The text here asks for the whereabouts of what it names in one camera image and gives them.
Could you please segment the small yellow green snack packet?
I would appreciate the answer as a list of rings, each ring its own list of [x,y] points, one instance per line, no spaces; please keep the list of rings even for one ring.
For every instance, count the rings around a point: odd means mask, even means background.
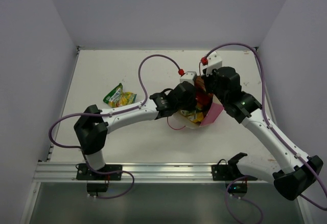
[[[201,110],[180,110],[179,112],[193,123],[201,123],[205,117]]]

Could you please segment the pink and white paper bag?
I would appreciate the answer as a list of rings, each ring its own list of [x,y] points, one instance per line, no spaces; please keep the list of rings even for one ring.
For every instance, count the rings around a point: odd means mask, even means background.
[[[167,119],[167,125],[173,130],[182,130],[184,128],[196,129],[196,128],[208,126],[208,125],[213,124],[216,121],[216,119],[220,116],[220,114],[223,112],[223,110],[224,110],[223,105],[218,100],[218,98],[215,95],[213,95],[212,105],[208,111],[203,112],[205,117],[201,123],[193,123],[193,122],[189,121],[186,117],[184,117],[180,114],[180,112],[179,112],[180,110],[179,110],[178,112],[176,112],[173,115],[173,117],[181,124],[181,127],[177,128],[177,127],[172,126],[170,124],[169,119]]]

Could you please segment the red snack packet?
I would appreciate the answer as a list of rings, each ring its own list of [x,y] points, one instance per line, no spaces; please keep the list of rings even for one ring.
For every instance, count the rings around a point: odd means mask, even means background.
[[[205,112],[208,111],[213,102],[213,94],[206,92],[196,93],[196,111]]]

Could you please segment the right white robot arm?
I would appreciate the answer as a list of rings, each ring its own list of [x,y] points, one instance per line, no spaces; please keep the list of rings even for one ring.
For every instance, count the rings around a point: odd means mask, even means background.
[[[263,168],[251,176],[272,181],[287,200],[295,200],[316,182],[322,159],[301,150],[268,118],[261,103],[242,91],[240,76],[234,68],[205,68],[202,79],[206,90],[218,98],[226,113],[255,135],[280,166],[278,172],[268,173]]]

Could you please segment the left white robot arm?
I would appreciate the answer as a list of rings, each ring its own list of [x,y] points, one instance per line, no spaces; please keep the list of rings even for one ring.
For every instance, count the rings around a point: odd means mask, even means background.
[[[89,106],[74,125],[74,131],[81,146],[82,154],[88,164],[88,173],[94,179],[105,176],[106,166],[102,154],[106,137],[122,127],[143,121],[153,121],[170,117],[180,109],[195,108],[196,88],[183,82],[174,89],[152,94],[139,105],[99,110],[96,105]]]

